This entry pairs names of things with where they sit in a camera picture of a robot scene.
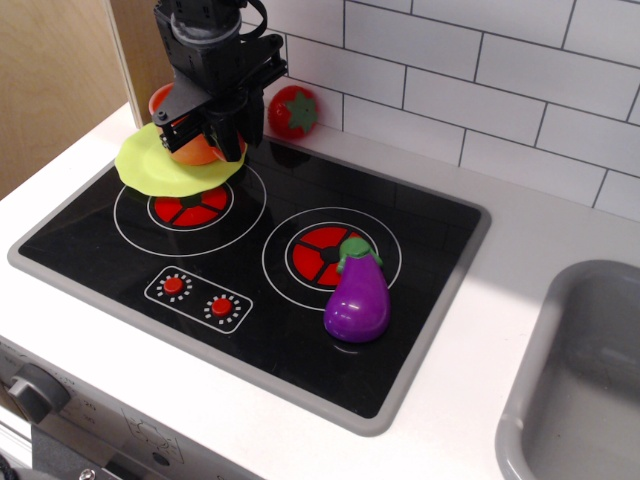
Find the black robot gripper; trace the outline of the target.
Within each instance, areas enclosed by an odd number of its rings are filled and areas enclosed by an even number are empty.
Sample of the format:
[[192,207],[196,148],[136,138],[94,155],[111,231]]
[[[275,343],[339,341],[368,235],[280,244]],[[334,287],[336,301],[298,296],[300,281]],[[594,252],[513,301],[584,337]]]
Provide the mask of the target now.
[[264,90],[287,72],[283,37],[234,34],[196,45],[168,24],[159,31],[174,72],[172,91],[152,115],[163,146],[175,152],[202,133],[227,162],[239,161],[241,141],[258,146],[263,139]]

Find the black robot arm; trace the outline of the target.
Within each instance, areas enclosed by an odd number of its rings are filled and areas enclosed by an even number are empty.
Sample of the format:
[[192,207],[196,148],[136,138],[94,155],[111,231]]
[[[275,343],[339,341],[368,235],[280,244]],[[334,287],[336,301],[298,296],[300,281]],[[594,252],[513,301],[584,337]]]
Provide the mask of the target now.
[[163,146],[174,153],[198,136],[226,161],[245,141],[263,138],[264,90],[287,72],[284,39],[265,33],[260,1],[160,1],[157,27],[173,87],[152,114]]

